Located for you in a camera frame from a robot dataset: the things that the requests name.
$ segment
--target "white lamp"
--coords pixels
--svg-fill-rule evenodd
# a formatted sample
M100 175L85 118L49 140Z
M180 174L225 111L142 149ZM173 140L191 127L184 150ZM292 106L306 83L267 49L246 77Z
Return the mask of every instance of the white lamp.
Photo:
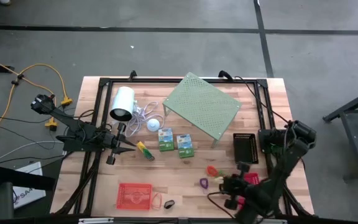
M129 87L120 87L112 103L110 116L118 121L129 121L134 111L135 91Z

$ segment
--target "green box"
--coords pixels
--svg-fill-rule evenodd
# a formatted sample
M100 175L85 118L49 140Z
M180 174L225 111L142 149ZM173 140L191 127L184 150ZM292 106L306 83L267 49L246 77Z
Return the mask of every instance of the green box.
M194 156L193 144L191 143L191 138L189 134L182 134L177 136L177 142L180 158Z
M158 144L162 152L174 150L172 128L159 129Z

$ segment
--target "wooden tabletop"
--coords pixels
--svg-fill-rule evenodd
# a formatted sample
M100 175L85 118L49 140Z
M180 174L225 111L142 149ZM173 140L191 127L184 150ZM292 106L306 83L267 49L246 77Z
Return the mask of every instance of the wooden tabletop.
M96 92L100 77L84 77L75 114L93 109ZM285 91L284 81L281 78L268 78L268 89L273 110L282 115L285 119L292 119L287 93ZM128 86L134 89L135 99L139 106L145 106L151 101L158 101L158 107L153 114L163 115L162 101L172 92L175 83L115 83L112 89L112 97L117 93L120 86ZM180 159L178 151L160 152L158 149L157 133L147 130L145 125L133 137L129 138L132 142L142 141L155 157L155 160L148 161L139 150L134 152L125 152L117 156L116 164L110 166L106 164L110 149L102 154L98 180L94 195L92 216L109 217L208 217L208 218L227 218L227 214L216 208L206 198L206 192L199 185L200 178L207 177L205 169L208 165L223 170L226 174L238 173L234 163L233 133L254 133L257 134L259 119L257 114L256 101L254 96L240 84L215 84L221 91L231 95L242 103L242 106L222 136L218 145L212 149L213 139L184 120L179 115L171 112L165 118L165 128L172 128L174 133L175 149L176 135L190 134L195 148L195 156L186 159ZM103 108L105 93L102 96L101 108ZM100 125L102 110L98 115L97 126ZM83 118L83 121L90 121L89 118ZM275 116L277 128L283 128L284 122ZM259 164L251 166L250 172L256 172L259 179L267 177L264 155L258 150ZM83 163L83 152L75 152L63 161L62 169L58 178L58 183L53 198L51 212L57 211L69 199L76 189ZM149 211L130 211L117 210L116 199L117 189L120 183L148 183L153 186L153 194L161 193L162 203L168 200L174 200L175 205L169 209ZM293 170L287 180L288 188L293 192L298 201L304 208L313 213L310 193L306 181L305 172L301 163ZM208 192L218 190L218 184L209 178ZM218 204L223 206L224 199L227 196L218 195L213 197Z

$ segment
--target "concrete floor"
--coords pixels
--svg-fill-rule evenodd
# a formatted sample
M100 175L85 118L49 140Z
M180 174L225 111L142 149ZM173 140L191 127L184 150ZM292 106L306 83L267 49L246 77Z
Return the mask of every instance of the concrete floor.
M0 24L257 28L251 0L12 1L10 7L0 6ZM260 5L266 29L358 30L358 0L261 0ZM274 77L285 79L294 119L318 132L316 148L305 156L315 213L358 221L358 181L345 184L342 180L343 174L358 170L358 162L341 122L324 124L321 119L358 95L358 36L268 35L267 42ZM266 77L258 34L0 31L0 62L16 70L33 63L53 65L64 76L67 92L75 101L85 75L129 75L136 70L140 76L181 76L188 71L216 76L226 70L243 77ZM60 82L50 70L35 68L27 76L53 86L55 94L62 95ZM12 79L14 75L0 74L0 115ZM39 92L21 84L9 117L42 120L29 107ZM1 125L36 141L51 138L41 128L43 124L3 121ZM0 130L0 155L27 143ZM49 151L28 147L6 159L55 156L61 148L61 144ZM28 162L5 165L20 167ZM56 177L58 169L58 165L51 166L45 173ZM45 212L45 201L17 215L24 215L23 210Z

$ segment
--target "red basket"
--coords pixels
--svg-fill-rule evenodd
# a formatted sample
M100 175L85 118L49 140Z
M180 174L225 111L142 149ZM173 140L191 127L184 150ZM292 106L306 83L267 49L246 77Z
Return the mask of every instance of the red basket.
M151 184L119 184L117 209L150 210Z
M259 184L259 176L258 173L246 173L244 175L244 180L250 184ZM244 197L239 196L238 202L239 202L239 209L243 206L246 199Z

